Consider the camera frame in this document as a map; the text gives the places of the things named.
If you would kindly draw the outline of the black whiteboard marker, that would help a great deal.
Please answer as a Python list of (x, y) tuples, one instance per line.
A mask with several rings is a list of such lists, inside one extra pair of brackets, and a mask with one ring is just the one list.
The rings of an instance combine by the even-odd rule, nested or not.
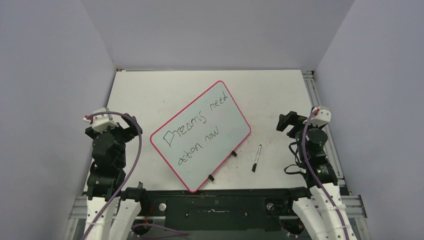
[(257, 163), (257, 165), (260, 158), (261, 150), (262, 150), (262, 144), (259, 144), (256, 156), (255, 156), (255, 160), (254, 160), (254, 163)]

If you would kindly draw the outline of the pink-framed whiteboard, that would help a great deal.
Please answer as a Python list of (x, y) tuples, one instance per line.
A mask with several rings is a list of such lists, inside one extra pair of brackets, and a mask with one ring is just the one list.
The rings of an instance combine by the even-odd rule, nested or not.
[(150, 143), (194, 193), (250, 135), (251, 127), (219, 80), (150, 135)]

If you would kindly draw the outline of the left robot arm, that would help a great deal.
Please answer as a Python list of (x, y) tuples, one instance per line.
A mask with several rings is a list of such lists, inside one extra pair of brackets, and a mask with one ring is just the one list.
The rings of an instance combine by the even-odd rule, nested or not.
[(124, 172), (126, 144), (142, 137), (136, 118), (101, 108), (84, 117), (92, 142), (87, 179), (87, 214), (83, 240), (125, 240), (135, 217), (149, 210), (142, 185), (122, 190), (133, 170)]

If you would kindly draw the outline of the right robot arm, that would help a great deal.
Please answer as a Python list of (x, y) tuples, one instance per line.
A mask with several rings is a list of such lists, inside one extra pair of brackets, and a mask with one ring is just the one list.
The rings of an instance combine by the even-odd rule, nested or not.
[(285, 197), (282, 205), (287, 213), (300, 218), (313, 240), (355, 240), (338, 177), (324, 150), (328, 141), (324, 127), (330, 121), (331, 112), (322, 107), (312, 108), (309, 116), (295, 111), (279, 115), (276, 130), (283, 132), (291, 127), (286, 135), (297, 147), (292, 153), (306, 184), (304, 193)]

